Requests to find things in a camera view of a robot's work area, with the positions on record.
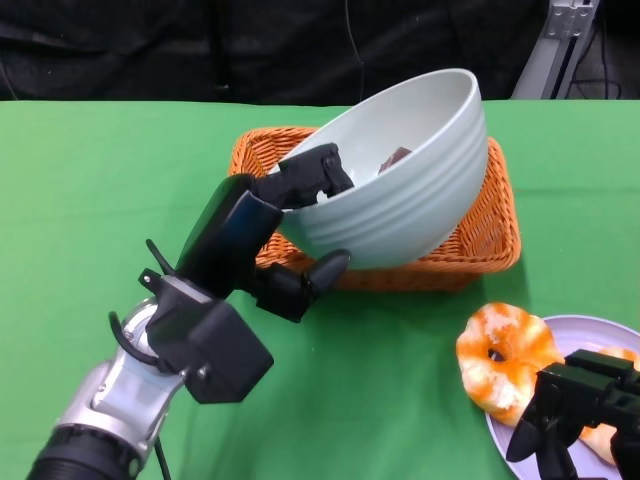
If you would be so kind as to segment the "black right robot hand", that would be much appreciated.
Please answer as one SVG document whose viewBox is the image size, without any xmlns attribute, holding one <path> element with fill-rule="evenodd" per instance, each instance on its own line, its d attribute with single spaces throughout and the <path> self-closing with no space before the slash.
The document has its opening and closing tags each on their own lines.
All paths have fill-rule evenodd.
<svg viewBox="0 0 640 480">
<path fill-rule="evenodd" d="M 509 441 L 505 459 L 536 459 L 542 479 L 577 479 L 569 447 L 586 427 L 616 429 L 614 463 L 623 479 L 639 477 L 639 372 L 633 362 L 577 350 L 536 374 L 534 394 Z"/>
</svg>

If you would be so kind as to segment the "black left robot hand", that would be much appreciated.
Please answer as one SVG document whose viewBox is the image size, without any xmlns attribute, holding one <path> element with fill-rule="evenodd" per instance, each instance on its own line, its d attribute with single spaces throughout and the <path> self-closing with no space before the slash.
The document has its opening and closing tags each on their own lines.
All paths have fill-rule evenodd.
<svg viewBox="0 0 640 480">
<path fill-rule="evenodd" d="M 260 267 L 256 257 L 286 211 L 315 205 L 320 193 L 333 197 L 351 189 L 353 182 L 334 143 L 306 150 L 278 167 L 266 176 L 234 174 L 220 183 L 190 233 L 175 271 L 219 298 L 243 290 L 259 308 L 298 323 L 345 273 L 350 252 L 335 250 L 303 272 L 277 262 Z"/>
</svg>

